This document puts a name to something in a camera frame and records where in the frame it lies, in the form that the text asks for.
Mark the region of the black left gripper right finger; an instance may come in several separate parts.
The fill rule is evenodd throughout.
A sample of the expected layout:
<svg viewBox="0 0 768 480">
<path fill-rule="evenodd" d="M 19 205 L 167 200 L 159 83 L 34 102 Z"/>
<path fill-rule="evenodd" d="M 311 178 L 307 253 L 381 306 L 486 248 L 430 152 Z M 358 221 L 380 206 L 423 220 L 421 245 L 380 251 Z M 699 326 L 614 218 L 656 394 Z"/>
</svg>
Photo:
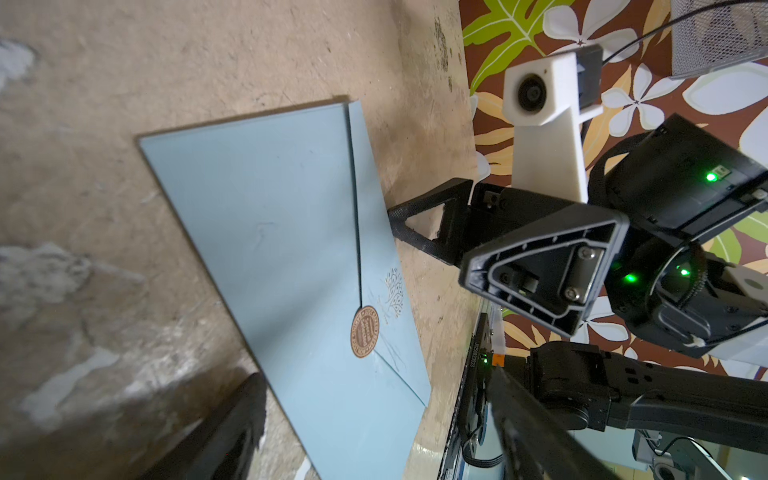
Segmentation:
<svg viewBox="0 0 768 480">
<path fill-rule="evenodd" d="M 487 398 L 502 446 L 505 479 L 614 479 L 503 369 L 491 370 Z"/>
</svg>

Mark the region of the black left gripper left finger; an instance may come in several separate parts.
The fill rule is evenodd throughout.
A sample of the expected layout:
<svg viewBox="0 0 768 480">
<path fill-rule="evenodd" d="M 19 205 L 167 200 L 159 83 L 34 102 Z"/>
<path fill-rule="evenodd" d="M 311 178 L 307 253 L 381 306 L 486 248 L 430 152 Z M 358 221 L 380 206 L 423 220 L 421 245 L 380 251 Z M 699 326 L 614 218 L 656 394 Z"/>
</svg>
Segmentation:
<svg viewBox="0 0 768 480">
<path fill-rule="evenodd" d="M 267 418 L 267 382 L 253 373 L 143 479 L 245 479 Z"/>
</svg>

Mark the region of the light blue envelope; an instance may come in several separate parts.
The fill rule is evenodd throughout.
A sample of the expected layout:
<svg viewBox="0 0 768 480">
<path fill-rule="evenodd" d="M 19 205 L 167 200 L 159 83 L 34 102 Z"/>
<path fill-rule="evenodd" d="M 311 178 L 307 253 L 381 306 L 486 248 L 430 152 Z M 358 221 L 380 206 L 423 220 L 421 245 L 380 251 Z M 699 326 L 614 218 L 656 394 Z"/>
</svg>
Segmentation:
<svg viewBox="0 0 768 480">
<path fill-rule="evenodd" d="M 362 106 L 140 148 L 320 477 L 402 477 L 431 386 Z"/>
</svg>

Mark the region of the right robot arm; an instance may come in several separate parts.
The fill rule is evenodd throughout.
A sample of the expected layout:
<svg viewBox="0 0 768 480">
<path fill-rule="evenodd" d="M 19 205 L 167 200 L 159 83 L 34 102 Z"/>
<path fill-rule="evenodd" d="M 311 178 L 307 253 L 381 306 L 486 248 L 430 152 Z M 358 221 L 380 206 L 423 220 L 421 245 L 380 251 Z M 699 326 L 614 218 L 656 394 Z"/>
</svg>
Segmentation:
<svg viewBox="0 0 768 480">
<path fill-rule="evenodd" d="M 600 294 L 631 333 L 692 358 L 764 328 L 765 276 L 703 245 L 766 211 L 766 168 L 673 115 L 606 152 L 588 194 L 580 203 L 454 178 L 388 212 L 395 237 L 456 266 L 463 288 L 557 334 L 527 358 L 500 360 L 474 337 L 458 423 L 463 456 L 485 409 L 508 479 L 609 478 L 573 438 L 586 428 L 765 453 L 764 383 L 634 360 L 573 335 Z"/>
</svg>

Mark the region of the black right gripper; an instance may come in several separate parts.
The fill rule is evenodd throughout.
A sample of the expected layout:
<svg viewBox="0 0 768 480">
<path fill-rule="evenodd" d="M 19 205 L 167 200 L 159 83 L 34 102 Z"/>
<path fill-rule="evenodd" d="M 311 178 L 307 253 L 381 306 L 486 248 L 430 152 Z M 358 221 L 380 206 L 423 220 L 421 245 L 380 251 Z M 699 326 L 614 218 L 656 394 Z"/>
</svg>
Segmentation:
<svg viewBox="0 0 768 480">
<path fill-rule="evenodd" d="M 629 229 L 613 209 L 453 178 L 388 209 L 393 235 L 458 266 L 465 289 L 572 337 Z"/>
</svg>

